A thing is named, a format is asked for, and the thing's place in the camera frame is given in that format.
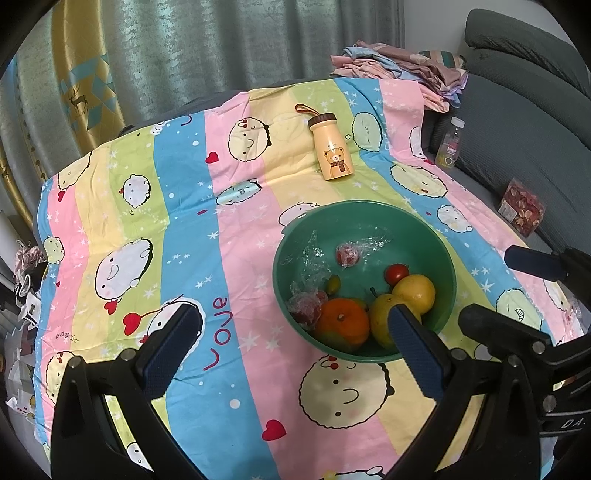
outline sofa cushion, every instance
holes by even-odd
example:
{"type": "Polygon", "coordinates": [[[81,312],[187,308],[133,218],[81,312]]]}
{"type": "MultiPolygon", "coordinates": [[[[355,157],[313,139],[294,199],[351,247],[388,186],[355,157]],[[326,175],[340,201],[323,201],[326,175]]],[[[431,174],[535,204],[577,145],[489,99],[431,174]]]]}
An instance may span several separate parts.
{"type": "Polygon", "coordinates": [[[548,70],[591,98],[587,67],[577,50],[525,22],[490,10],[474,9],[466,20],[466,43],[516,55],[548,70]]]}
{"type": "Polygon", "coordinates": [[[528,99],[470,74],[458,110],[441,116],[431,137],[437,151],[452,116],[466,123],[456,165],[500,200],[513,177],[543,202],[536,230],[553,248],[591,254],[591,151],[528,99]]]}
{"type": "Polygon", "coordinates": [[[467,55],[470,71],[524,96],[558,120],[591,150],[591,100],[530,61],[477,48],[467,55]]]}

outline plastic bottle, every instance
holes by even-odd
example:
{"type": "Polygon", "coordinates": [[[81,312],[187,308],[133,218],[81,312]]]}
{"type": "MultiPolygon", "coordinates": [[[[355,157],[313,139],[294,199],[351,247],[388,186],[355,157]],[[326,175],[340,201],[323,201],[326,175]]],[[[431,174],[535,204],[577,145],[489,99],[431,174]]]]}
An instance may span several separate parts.
{"type": "Polygon", "coordinates": [[[447,131],[443,142],[437,151],[437,165],[443,168],[452,168],[460,152],[460,138],[464,128],[464,120],[458,117],[452,117],[452,126],[447,131]]]}

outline plastic wrap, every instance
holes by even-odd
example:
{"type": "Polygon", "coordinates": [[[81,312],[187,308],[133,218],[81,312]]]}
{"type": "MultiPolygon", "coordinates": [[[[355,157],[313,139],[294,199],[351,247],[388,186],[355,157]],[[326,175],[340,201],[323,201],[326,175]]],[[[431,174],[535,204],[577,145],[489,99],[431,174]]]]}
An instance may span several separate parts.
{"type": "MultiPolygon", "coordinates": [[[[343,268],[367,262],[372,252],[386,244],[384,237],[372,237],[363,241],[344,242],[335,247],[337,263],[343,268]]],[[[300,278],[291,283],[291,298],[287,309],[292,317],[306,331],[312,331],[322,312],[322,304],[328,301],[325,292],[331,272],[327,254],[318,244],[317,233],[313,231],[302,252],[303,268],[300,278]]]]}
{"type": "Polygon", "coordinates": [[[367,262],[371,252],[379,250],[387,242],[383,236],[369,237],[360,242],[344,242],[335,249],[336,262],[343,268],[352,267],[359,261],[367,262]]]}

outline snack package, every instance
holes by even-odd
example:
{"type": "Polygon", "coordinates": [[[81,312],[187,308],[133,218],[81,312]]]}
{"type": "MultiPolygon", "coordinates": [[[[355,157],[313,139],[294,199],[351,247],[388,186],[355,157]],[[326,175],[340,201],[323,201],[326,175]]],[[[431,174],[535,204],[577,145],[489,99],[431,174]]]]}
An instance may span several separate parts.
{"type": "Polygon", "coordinates": [[[545,210],[545,204],[517,179],[509,183],[499,207],[499,213],[524,237],[540,224],[545,210]]]}

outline green bowl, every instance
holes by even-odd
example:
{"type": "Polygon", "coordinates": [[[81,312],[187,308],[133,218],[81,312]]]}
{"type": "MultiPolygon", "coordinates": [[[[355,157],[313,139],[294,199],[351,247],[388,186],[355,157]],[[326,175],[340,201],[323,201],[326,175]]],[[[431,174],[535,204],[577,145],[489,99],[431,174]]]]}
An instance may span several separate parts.
{"type": "Polygon", "coordinates": [[[304,250],[316,234],[316,246],[331,274],[341,279],[339,297],[356,297],[371,304],[378,293],[389,292],[384,270],[395,263],[408,265],[410,273],[426,275],[435,285],[433,308],[422,316],[423,325],[439,333],[452,313],[456,298],[456,273],[447,248],[422,220],[404,210],[378,202],[351,200],[332,203],[307,212],[283,229],[284,237],[273,262],[273,289],[283,315],[302,338],[319,350],[352,362],[382,363],[401,357],[398,349],[379,345],[370,335],[355,353],[339,352],[306,332],[290,315],[287,302],[291,286],[303,289],[303,272],[310,272],[304,250]],[[336,262],[335,249],[345,242],[363,242],[384,238],[386,244],[371,251],[354,266],[342,268],[336,262]]]}

